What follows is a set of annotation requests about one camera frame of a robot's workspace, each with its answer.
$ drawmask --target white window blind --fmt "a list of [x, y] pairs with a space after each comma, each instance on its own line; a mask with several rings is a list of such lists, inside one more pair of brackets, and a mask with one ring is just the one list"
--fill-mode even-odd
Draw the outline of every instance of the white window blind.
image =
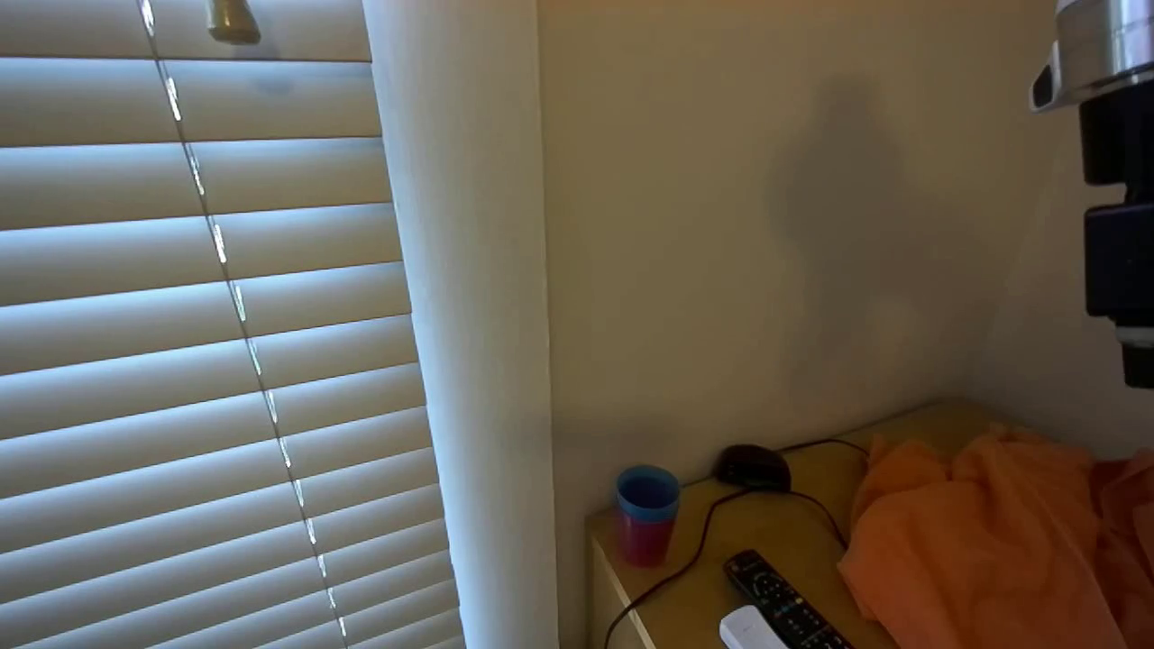
[[0, 644], [460, 644], [362, 0], [249, 6], [0, 0]]

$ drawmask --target black remote control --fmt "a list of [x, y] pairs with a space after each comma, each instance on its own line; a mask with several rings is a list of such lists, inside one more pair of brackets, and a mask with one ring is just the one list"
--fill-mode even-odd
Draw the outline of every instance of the black remote control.
[[737, 550], [726, 562], [728, 583], [760, 608], [764, 623], [789, 644], [789, 649], [851, 649], [826, 615], [809, 607], [789, 579], [773, 571], [752, 549]]

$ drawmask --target red cup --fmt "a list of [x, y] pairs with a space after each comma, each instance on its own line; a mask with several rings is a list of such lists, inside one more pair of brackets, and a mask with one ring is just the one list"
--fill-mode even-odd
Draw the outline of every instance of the red cup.
[[679, 476], [631, 465], [617, 476], [617, 549], [635, 566], [661, 566], [679, 524]]

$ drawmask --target orange fabric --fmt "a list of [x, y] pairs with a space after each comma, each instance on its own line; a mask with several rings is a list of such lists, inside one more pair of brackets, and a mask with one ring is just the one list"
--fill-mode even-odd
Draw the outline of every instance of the orange fabric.
[[1093, 470], [1096, 572], [1130, 644], [1154, 644], [1154, 452]]
[[841, 572], [908, 649], [1120, 649], [1096, 583], [1093, 458], [994, 430], [956, 458], [875, 442]]

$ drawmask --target black object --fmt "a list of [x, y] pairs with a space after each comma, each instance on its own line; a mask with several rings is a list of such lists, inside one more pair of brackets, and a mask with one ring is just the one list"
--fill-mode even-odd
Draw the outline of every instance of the black object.
[[715, 478], [773, 495], [787, 495], [793, 487], [787, 458], [757, 442], [726, 446], [715, 465]]
[[1084, 185], [1125, 185], [1125, 206], [1084, 213], [1084, 309], [1112, 318], [1130, 386], [1154, 386], [1154, 84], [1093, 99], [1081, 114]]
[[789, 649], [851, 649], [851, 642], [831, 629], [831, 619], [809, 607], [752, 549], [737, 550], [726, 562], [726, 576], [749, 607], [760, 608], [764, 623]]

